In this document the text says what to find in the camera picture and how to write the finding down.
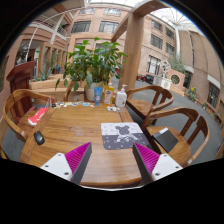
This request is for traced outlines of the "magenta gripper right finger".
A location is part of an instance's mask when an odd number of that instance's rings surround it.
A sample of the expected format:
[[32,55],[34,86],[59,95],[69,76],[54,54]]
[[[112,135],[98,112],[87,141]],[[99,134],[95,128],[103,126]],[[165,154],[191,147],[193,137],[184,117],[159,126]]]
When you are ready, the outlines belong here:
[[168,154],[158,154],[137,143],[133,144],[133,154],[144,185],[182,169]]

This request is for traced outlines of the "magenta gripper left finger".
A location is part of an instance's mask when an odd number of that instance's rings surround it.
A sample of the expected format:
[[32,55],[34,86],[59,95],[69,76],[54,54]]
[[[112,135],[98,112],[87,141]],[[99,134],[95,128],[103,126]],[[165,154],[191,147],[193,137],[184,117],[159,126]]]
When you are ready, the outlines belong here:
[[92,144],[88,142],[66,154],[55,154],[41,169],[79,185],[91,153]]

